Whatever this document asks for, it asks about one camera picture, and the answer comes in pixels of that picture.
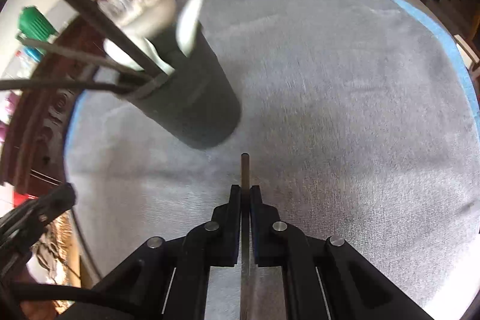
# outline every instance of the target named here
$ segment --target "black tumbler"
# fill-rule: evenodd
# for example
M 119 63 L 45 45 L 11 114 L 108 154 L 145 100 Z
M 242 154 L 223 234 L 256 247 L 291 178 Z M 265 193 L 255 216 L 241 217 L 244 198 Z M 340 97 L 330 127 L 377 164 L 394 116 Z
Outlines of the black tumbler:
M 189 58 L 177 46 L 174 25 L 150 41 L 175 72 L 164 83 L 159 82 L 162 74 L 121 98 L 192 148 L 222 143 L 235 130 L 242 109 L 201 27 Z M 124 75 L 119 82 L 129 79 Z

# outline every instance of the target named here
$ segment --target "gray rug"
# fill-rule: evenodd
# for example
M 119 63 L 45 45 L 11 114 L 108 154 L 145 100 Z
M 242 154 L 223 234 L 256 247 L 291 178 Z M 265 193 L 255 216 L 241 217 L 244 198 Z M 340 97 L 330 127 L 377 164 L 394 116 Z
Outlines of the gray rug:
M 68 179 L 102 272 L 207 221 L 246 151 L 282 219 L 344 236 L 424 305 L 480 225 L 477 131 L 440 43 L 391 0 L 206 0 L 202 24 L 242 101 L 225 143 L 192 150 L 108 93 L 79 106 Z M 285 318 L 280 272 L 252 273 L 251 318 Z M 206 311 L 238 318 L 239 267 L 212 270 Z

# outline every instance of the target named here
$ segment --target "wooden furniture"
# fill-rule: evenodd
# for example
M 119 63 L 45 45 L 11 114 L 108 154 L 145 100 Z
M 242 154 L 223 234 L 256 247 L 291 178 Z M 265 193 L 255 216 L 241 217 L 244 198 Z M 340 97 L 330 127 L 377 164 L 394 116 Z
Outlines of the wooden furniture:
M 76 17 L 55 43 L 106 56 L 103 37 Z M 47 53 L 32 79 L 92 80 L 98 67 Z M 20 194 L 40 196 L 65 182 L 63 151 L 75 104 L 82 92 L 52 88 L 24 91 L 11 118 L 0 157 L 0 181 Z

